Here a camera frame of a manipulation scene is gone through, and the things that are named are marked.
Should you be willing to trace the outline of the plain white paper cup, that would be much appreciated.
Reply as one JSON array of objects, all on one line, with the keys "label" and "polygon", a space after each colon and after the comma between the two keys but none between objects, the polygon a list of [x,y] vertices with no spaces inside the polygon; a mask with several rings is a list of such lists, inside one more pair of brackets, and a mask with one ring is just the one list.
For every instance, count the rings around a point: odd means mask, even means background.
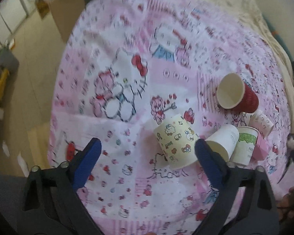
[{"label": "plain white paper cup", "polygon": [[228,162],[234,152],[238,138],[238,129],[233,125],[226,124],[220,127],[220,129],[214,132],[205,141],[213,152],[220,154],[220,156]]}]

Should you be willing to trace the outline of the green print paper cup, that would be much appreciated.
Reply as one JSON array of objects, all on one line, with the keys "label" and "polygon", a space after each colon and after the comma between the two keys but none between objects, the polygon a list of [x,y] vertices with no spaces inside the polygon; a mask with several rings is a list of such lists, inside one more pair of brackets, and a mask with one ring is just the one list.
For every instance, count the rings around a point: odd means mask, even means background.
[{"label": "green print paper cup", "polygon": [[237,129],[239,138],[230,161],[238,165],[247,166],[252,158],[258,139],[258,130],[249,126],[238,127]]}]

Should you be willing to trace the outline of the pink dotted white paper cup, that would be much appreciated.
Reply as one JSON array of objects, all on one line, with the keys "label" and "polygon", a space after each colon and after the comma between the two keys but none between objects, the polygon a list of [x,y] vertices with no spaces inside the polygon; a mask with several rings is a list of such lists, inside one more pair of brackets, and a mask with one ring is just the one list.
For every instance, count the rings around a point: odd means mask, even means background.
[{"label": "pink dotted white paper cup", "polygon": [[259,133],[266,138],[272,132],[274,124],[273,122],[263,113],[262,110],[257,109],[249,119],[249,127],[253,127],[259,131]]}]

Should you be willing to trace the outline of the cartoon print paper cup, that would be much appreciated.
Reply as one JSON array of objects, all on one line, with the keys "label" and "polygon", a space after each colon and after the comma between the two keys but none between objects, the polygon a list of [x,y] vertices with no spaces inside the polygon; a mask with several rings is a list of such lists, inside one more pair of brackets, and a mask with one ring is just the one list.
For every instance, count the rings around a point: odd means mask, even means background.
[{"label": "cartoon print paper cup", "polygon": [[197,161],[195,143],[199,136],[181,115],[166,118],[154,129],[154,134],[172,170]]}]

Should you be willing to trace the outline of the red ribbed paper cup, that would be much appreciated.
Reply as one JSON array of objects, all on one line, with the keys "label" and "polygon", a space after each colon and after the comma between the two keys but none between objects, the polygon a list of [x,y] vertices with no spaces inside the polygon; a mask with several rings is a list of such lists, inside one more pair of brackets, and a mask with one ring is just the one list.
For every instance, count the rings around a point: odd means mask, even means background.
[{"label": "red ribbed paper cup", "polygon": [[235,73],[227,74],[217,87],[219,105],[235,112],[254,113],[259,99],[253,90]]}]

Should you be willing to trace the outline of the pink faceted cup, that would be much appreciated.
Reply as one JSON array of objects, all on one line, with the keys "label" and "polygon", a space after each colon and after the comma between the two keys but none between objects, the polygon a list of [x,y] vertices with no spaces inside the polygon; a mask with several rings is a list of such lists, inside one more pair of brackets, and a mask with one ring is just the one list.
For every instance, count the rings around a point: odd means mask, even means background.
[{"label": "pink faceted cup", "polygon": [[258,133],[257,141],[255,143],[252,158],[257,161],[263,161],[269,153],[269,146],[264,137]]}]

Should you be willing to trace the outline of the pink Hello Kitty bedsheet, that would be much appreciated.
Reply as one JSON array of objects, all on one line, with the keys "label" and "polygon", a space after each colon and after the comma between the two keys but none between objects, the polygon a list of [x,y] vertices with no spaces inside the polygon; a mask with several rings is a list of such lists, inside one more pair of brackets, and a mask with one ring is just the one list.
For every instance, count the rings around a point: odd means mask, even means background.
[{"label": "pink Hello Kitty bedsheet", "polygon": [[56,167],[91,138],[102,154],[78,194],[104,234],[191,234],[218,196],[198,163],[173,171],[154,134],[181,115],[208,137],[249,116],[222,109],[217,87],[238,74],[273,122],[264,167],[273,193],[294,187],[285,170],[290,113],[268,43],[204,0],[93,0],[67,41],[54,86],[48,159]]}]

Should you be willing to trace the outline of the cardboard box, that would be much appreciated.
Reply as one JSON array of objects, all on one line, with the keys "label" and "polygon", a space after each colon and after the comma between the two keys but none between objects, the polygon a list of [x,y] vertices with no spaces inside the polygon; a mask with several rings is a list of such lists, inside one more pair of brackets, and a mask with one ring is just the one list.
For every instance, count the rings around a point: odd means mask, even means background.
[{"label": "cardboard box", "polygon": [[63,42],[67,42],[85,8],[84,0],[53,0],[49,8]]}]

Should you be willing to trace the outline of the cream blanket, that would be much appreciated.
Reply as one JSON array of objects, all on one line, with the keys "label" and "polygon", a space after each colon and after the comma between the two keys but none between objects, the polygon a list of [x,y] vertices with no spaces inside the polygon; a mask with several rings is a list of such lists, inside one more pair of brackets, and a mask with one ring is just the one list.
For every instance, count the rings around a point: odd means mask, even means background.
[{"label": "cream blanket", "polygon": [[288,100],[288,110],[290,113],[290,131],[294,133],[294,79],[291,61],[287,52],[281,44],[274,38],[269,25],[266,22],[259,3],[256,0],[204,0],[212,2],[222,9],[226,10],[238,19],[244,26],[250,27],[268,43],[276,58],[277,64],[281,70],[281,75],[285,85],[286,96]]}]

